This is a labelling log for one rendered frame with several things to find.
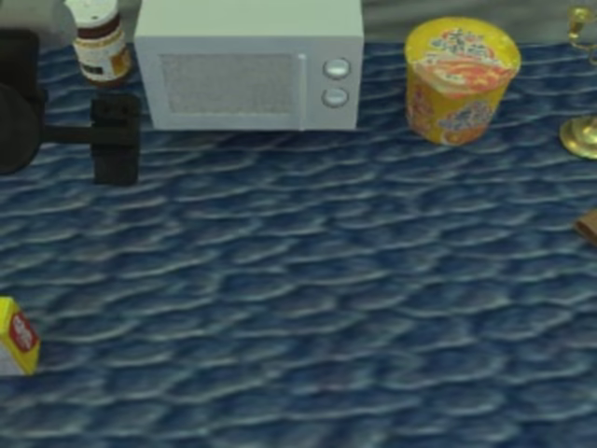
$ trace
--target black object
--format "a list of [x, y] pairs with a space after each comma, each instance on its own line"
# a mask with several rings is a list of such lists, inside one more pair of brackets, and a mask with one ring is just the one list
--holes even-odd
[[39, 38], [0, 30], [0, 175], [27, 167], [43, 143], [90, 144], [96, 184], [138, 180], [141, 102], [134, 95], [99, 95], [91, 127], [45, 126], [47, 93], [37, 84]]

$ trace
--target white microwave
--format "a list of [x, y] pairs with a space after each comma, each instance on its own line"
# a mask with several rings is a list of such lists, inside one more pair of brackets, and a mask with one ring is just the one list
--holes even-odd
[[361, 0], [143, 0], [134, 45], [157, 130], [351, 130]]

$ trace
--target yellow box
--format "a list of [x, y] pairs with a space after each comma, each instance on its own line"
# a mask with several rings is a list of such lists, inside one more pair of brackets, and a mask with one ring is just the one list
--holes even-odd
[[39, 347], [39, 337], [19, 305], [0, 297], [0, 376], [34, 374]]
[[419, 25], [405, 45], [407, 119], [427, 140], [458, 146], [482, 136], [521, 54], [499, 28], [445, 17]]

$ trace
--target candlestick base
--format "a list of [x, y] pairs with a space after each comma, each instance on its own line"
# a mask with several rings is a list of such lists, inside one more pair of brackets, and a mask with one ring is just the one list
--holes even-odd
[[597, 159], [597, 117], [567, 120], [560, 128], [560, 140], [576, 156]]

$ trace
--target brass trophy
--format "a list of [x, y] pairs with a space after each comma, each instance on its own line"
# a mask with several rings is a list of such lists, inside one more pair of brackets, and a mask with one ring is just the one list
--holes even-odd
[[[577, 6], [568, 9], [568, 40], [575, 49], [589, 54], [589, 62], [597, 65], [597, 44], [580, 44], [580, 32], [588, 23], [597, 21], [591, 7]], [[573, 154], [586, 159], [597, 159], [597, 116], [577, 117], [567, 120], [560, 128], [563, 145]]]

